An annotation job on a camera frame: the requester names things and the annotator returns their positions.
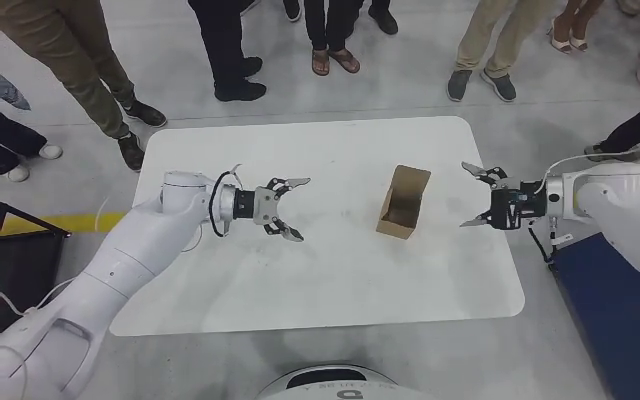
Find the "gray floor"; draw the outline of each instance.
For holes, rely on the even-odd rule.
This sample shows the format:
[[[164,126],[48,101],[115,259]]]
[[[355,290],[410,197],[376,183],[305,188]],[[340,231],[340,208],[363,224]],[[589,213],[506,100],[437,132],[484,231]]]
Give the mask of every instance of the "gray floor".
[[[114,48],[139,98],[167,113],[170,127],[458,115],[474,131],[487,166],[534,179],[552,162],[581,152],[638,111],[634,67],[640,21],[609,0],[590,26],[591,49],[565,56],[548,45],[547,22],[526,42],[512,71],[518,100],[507,105],[474,75],[464,101],[444,85],[475,0],[394,0],[400,33],[387,37],[363,13],[348,47],[362,61],[351,76],[310,71],[302,23],[286,22],[278,0],[244,19],[247,54],[265,59],[256,79],[264,99],[221,104],[198,27],[185,1],[105,0]],[[0,201],[38,215],[126,210],[137,176],[119,160],[82,109],[39,63],[0,37],[0,71],[33,106],[0,111],[61,144],[65,156],[36,162],[23,184],[0,179]],[[145,139],[153,132],[133,123]],[[583,168],[576,162],[566,168]],[[579,235],[591,231],[564,225]],[[102,235],[76,235],[60,280],[91,258]],[[84,399],[250,399],[271,380],[318,362],[377,369],[441,400],[602,400],[599,381],[556,283],[526,232],[509,244],[526,296],[513,318],[288,332],[201,334],[137,339],[109,336]]]

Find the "cardboard box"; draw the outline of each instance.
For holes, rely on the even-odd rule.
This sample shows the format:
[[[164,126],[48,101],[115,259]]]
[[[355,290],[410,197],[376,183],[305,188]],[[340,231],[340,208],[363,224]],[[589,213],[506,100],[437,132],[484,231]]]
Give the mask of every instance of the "cardboard box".
[[[422,193],[431,177],[431,172],[398,165],[391,186],[384,199],[377,232],[408,239],[416,229]]]

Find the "sandal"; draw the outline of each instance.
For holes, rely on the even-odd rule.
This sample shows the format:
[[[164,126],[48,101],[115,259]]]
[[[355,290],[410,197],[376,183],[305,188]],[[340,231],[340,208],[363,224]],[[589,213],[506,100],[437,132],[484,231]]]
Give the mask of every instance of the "sandal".
[[[346,54],[338,54],[337,51],[331,50],[329,50],[327,54],[329,55],[329,57],[336,60],[340,64],[340,66],[344,68],[345,71],[351,74],[355,74],[360,71],[360,61],[358,61],[349,50],[343,50],[346,52]]]
[[[316,62],[321,63],[326,67],[326,71],[316,67]],[[327,76],[329,75],[329,55],[326,50],[312,50],[311,51],[311,69],[316,75]]]

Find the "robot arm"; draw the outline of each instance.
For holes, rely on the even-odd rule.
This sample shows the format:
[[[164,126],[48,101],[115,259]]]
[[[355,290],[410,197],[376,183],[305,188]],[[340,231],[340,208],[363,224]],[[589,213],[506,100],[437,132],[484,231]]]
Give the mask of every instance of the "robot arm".
[[[605,238],[640,271],[637,238],[640,227],[640,165],[602,164],[593,168],[523,182],[501,168],[462,167],[491,187],[491,207],[462,226],[489,224],[495,229],[519,229],[523,219],[549,216],[552,244],[558,218],[596,224]]]
[[[222,222],[220,236],[229,232],[234,219],[251,219],[269,235],[304,240],[280,219],[277,206],[285,193],[310,179],[274,178],[265,187],[245,191],[221,184],[229,174],[234,173],[214,182],[200,174],[167,173],[160,195],[127,213],[59,296],[0,333],[2,398],[78,397],[113,318],[171,265],[207,219],[214,228]]]

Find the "white tabletop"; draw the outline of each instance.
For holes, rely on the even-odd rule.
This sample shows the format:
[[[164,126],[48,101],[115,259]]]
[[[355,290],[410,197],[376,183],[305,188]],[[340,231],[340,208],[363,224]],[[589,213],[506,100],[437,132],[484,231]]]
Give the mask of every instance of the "white tabletop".
[[[524,294],[503,232],[459,228],[489,206],[489,187],[457,117],[165,130],[149,141],[135,204],[165,171],[215,178],[241,163],[245,189],[310,177],[280,216],[303,243],[235,221],[142,288],[111,325],[118,336],[230,332],[508,317]],[[396,165],[432,172],[408,240],[377,233]]]

